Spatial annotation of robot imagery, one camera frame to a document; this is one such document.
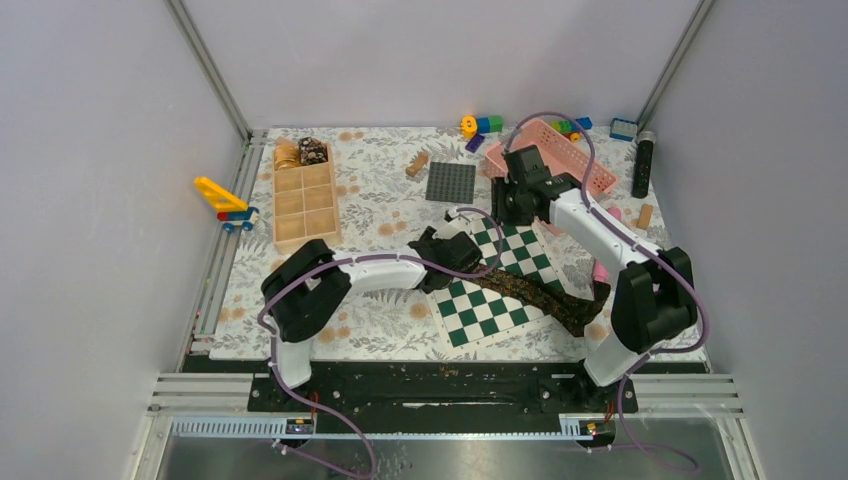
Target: white wall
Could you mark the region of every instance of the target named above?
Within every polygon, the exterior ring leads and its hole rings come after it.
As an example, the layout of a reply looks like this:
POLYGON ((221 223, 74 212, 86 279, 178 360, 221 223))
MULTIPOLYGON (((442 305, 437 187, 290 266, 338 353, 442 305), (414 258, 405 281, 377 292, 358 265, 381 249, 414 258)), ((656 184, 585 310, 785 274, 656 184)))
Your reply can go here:
POLYGON ((0 477, 123 473, 239 143, 164 2, 2 2, 0 477))
POLYGON ((635 119, 697 0, 187 0, 254 128, 635 119))
POLYGON ((847 478, 848 3, 720 1, 651 129, 770 480, 847 478))

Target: yellow toy part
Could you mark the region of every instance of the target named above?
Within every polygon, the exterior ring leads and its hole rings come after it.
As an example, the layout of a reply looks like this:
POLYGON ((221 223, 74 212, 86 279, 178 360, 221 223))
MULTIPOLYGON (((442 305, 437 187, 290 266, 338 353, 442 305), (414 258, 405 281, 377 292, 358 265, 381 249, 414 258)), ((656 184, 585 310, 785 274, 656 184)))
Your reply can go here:
POLYGON ((206 177, 197 177, 194 179, 194 188, 203 195, 203 198, 212 205, 212 208, 222 212, 244 212, 247 210, 247 203, 233 195, 232 193, 221 188, 217 183, 209 180, 206 177))
POLYGON ((477 133, 477 119, 472 116, 462 117, 462 122, 459 124, 459 129, 465 138, 471 138, 477 133))

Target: floral tablecloth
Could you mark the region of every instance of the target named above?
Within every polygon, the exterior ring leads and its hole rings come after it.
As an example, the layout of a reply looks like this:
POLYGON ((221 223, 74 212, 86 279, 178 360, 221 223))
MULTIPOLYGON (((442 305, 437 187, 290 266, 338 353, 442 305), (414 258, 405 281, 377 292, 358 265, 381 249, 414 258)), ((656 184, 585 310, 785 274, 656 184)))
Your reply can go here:
MULTIPOLYGON (((654 206, 651 226, 635 230, 652 242, 666 247, 669 237, 657 208, 653 190, 645 199, 630 196, 633 162, 628 158, 632 144, 609 137, 609 129, 590 130, 597 160, 621 179, 616 191, 599 199, 608 208, 618 206, 625 224, 633 227, 643 203, 654 206)), ((431 162, 477 165, 474 205, 490 210, 490 183, 483 176, 485 151, 501 140, 489 135, 478 153, 465 150, 459 128, 277 128, 269 132, 253 188, 250 205, 261 210, 262 222, 253 231, 242 232, 218 319, 210 358, 260 360, 270 355, 270 336, 256 323, 263 304, 259 286, 286 256, 277 252, 271 240, 273 140, 279 136, 298 139, 316 137, 332 145, 335 158, 336 189, 344 235, 340 252, 367 252, 405 245, 428 225, 443 223, 446 203, 424 200, 428 167, 415 178, 404 168, 417 153, 425 150, 431 162)), ((581 140, 584 151, 588 148, 581 140)), ((544 235, 553 251, 551 261, 559 265, 569 293, 591 298, 589 284, 593 259, 568 235, 544 235)), ((575 361, 586 355, 586 342, 551 323, 475 352, 445 353, 424 294, 418 291, 385 290, 349 297, 314 342, 312 358, 322 360, 452 360, 452 361, 575 361)), ((603 313, 593 322, 592 332, 609 331, 612 297, 603 313)), ((697 331, 691 328, 669 342, 689 345, 697 331)), ((697 351, 686 355, 660 356, 661 360, 703 361, 697 351)))

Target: checkered board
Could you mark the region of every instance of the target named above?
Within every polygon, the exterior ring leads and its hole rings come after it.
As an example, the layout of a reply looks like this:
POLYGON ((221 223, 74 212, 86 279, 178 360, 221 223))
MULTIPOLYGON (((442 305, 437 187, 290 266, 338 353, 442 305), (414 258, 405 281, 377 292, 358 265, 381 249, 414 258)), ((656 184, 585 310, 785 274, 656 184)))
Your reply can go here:
MULTIPOLYGON (((498 234, 487 228, 488 221, 471 225, 471 237, 488 265, 497 255, 498 234)), ((551 265, 549 249, 534 223, 530 227, 504 227, 504 247, 498 268, 565 291, 562 271, 551 265)), ((527 329, 543 326, 551 318, 536 307, 505 297, 464 280, 454 280, 447 288, 427 295, 436 326, 448 353, 476 350, 504 340, 527 329)))

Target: pink plastic basket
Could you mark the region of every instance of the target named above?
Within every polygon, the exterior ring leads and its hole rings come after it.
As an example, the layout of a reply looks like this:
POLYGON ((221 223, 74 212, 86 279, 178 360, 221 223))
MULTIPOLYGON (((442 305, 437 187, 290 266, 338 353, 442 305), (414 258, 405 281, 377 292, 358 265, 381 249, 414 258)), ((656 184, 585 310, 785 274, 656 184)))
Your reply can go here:
MULTIPOLYGON (((538 118, 530 120, 521 133, 512 142, 512 150, 536 145, 542 154, 542 161, 551 169, 551 175, 570 173, 582 181, 589 163, 589 155, 583 153, 577 145, 565 138, 550 125, 538 118)), ((486 165, 483 171, 489 178, 506 176, 506 164, 503 161, 503 145, 500 142, 486 150, 486 165)), ((618 177, 612 174, 595 159, 592 175, 589 177, 589 193, 597 197, 601 193, 609 194, 618 185, 618 177)))

